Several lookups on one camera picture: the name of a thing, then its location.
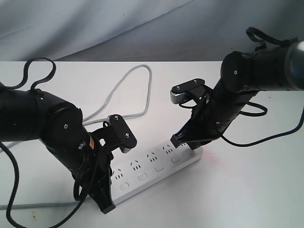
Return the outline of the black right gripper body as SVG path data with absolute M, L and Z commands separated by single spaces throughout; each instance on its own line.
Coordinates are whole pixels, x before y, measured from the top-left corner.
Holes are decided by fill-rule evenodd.
M 228 90 L 223 86 L 216 86 L 192 112 L 189 121 L 196 126 L 196 138 L 216 140 L 225 132 L 228 127 L 227 98 Z

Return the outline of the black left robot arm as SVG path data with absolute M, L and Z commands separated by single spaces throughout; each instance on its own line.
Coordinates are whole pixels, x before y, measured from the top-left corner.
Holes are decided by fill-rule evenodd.
M 72 174 L 76 201 L 88 194 L 106 214 L 115 208 L 110 160 L 95 133 L 83 126 L 81 109 L 40 90 L 0 90 L 0 140 L 39 139 Z

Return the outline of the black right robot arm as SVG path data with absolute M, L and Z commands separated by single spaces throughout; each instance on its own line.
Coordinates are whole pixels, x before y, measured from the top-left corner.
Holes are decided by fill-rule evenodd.
M 172 87 L 174 104 L 194 101 L 195 105 L 190 119 L 171 137 L 171 142 L 175 147 L 186 143 L 197 149 L 221 137 L 258 92 L 303 88 L 303 42 L 251 53 L 234 51 L 224 58 L 214 88 L 200 78 Z

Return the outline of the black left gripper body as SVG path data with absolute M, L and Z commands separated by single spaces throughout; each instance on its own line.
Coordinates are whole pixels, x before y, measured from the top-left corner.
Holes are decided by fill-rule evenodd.
M 80 167 L 73 172 L 74 190 L 109 190 L 114 158 L 114 130 L 104 126 L 88 133 L 82 143 Z

